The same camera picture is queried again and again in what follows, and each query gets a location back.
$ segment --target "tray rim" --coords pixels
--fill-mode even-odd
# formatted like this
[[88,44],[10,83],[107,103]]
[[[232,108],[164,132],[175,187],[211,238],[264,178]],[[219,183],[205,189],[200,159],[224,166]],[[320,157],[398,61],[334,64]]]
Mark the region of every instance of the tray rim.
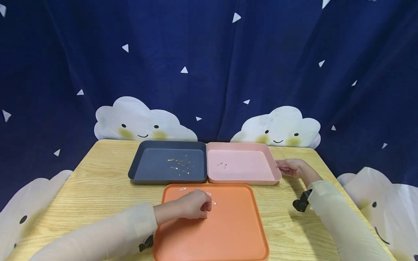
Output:
[[[202,144],[204,145],[204,150],[203,151],[203,155],[204,155],[204,161],[206,161],[206,164],[204,162],[204,167],[205,167],[205,175],[203,179],[189,179],[189,180],[139,180],[139,179],[134,179],[132,177],[135,177],[135,173],[136,170],[139,167],[139,162],[141,161],[141,157],[142,154],[139,155],[138,152],[141,149],[141,145],[143,146],[143,144],[147,144],[147,143],[194,143],[194,144]],[[179,184],[179,183],[184,183],[184,182],[191,182],[193,184],[199,184],[199,183],[204,183],[207,180],[208,177],[208,167],[207,167],[207,149],[206,149],[206,143],[204,142],[191,142],[191,141],[175,141],[175,140],[144,140],[142,141],[139,145],[138,148],[135,152],[134,158],[132,160],[132,163],[129,167],[128,170],[128,178],[130,179],[131,183],[136,184],[136,185],[166,185],[166,184]]]
[[224,143],[232,144],[233,146],[234,145],[244,146],[245,144],[252,144],[252,145],[256,144],[257,146],[267,148],[267,151],[269,152],[269,155],[271,155],[271,159],[275,160],[274,157],[273,157],[273,154],[270,151],[270,148],[264,143],[256,143],[256,142],[208,142],[206,144],[206,154],[207,154],[206,163],[208,165],[207,166],[207,179],[211,184],[234,184],[234,182],[240,182],[238,184],[272,186],[272,185],[276,185],[277,183],[279,183],[282,180],[283,175],[282,175],[282,173],[279,169],[278,169],[278,172],[280,174],[280,178],[279,179],[274,179],[274,180],[226,180],[226,179],[225,180],[218,180],[218,179],[212,179],[210,177],[210,171],[209,171],[209,169],[210,169],[209,168],[209,151],[211,150],[211,149],[209,149],[209,144],[224,144]]
[[[258,223],[261,225],[261,232],[262,232],[262,235],[263,235],[265,243],[266,243],[265,246],[267,246],[267,254],[263,257],[263,259],[254,260],[254,261],[267,261],[270,258],[270,246],[269,246],[269,243],[268,243],[267,235],[265,233],[263,220],[261,219],[260,211],[258,210],[257,200],[255,199],[254,191],[252,190],[250,185],[245,184],[245,183],[199,183],[199,184],[174,183],[174,184],[169,184],[163,190],[163,195],[161,197],[161,204],[165,203],[164,202],[164,197],[166,195],[167,189],[169,189],[171,187],[180,187],[180,186],[187,187],[187,186],[190,186],[190,185],[192,187],[193,187],[193,185],[202,186],[202,187],[230,187],[230,186],[235,187],[235,186],[238,186],[238,187],[243,187],[243,188],[248,189],[251,192],[251,198],[252,198],[252,201],[253,201],[253,205],[255,207],[256,213],[258,214],[257,215],[257,220],[258,220]],[[160,226],[158,226],[157,230],[155,231],[155,237],[157,237],[157,233],[160,230],[161,230],[161,228],[160,228]],[[157,258],[155,258],[155,250],[156,250],[156,248],[153,247],[153,259],[155,261],[160,261]]]

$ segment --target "orange tray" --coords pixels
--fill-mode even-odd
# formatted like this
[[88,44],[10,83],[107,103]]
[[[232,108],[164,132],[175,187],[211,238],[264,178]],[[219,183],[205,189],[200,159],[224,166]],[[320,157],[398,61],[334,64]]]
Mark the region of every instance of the orange tray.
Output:
[[268,260],[268,243],[250,186],[171,184],[162,201],[175,200],[195,188],[212,194],[208,218],[177,219],[161,225],[154,241],[156,261]]

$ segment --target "pink tray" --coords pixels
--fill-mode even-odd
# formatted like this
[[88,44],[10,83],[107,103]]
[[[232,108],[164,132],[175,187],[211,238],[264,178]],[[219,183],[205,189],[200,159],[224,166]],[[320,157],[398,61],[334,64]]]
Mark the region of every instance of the pink tray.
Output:
[[210,183],[274,185],[282,178],[265,144],[210,142],[206,151]]

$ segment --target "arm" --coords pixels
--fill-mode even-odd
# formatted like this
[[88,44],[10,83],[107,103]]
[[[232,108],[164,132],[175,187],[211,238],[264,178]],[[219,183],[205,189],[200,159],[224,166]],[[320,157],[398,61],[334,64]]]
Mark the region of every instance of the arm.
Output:
[[299,177],[312,193],[311,209],[321,219],[334,240],[341,261],[390,261],[372,232],[346,203],[343,195],[302,160],[278,160],[286,175]]
[[177,218],[205,218],[211,201],[205,192],[195,190],[155,207],[139,204],[56,239],[29,261],[102,261],[134,254],[142,250],[139,245],[153,235],[157,226]]

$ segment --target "hand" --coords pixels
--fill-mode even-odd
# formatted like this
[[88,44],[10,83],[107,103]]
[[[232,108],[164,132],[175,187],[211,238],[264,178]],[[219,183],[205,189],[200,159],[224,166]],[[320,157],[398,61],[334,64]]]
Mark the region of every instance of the hand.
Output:
[[312,183],[322,180],[321,176],[303,160],[276,160],[276,164],[284,175],[302,179],[306,188],[309,188]]
[[212,198],[206,192],[195,190],[176,200],[181,209],[181,218],[207,218],[207,212],[212,209]]
[[300,159],[285,159],[285,160],[276,160],[277,167],[282,171],[286,176],[291,176],[295,178],[301,178],[302,171],[301,166],[307,164]]

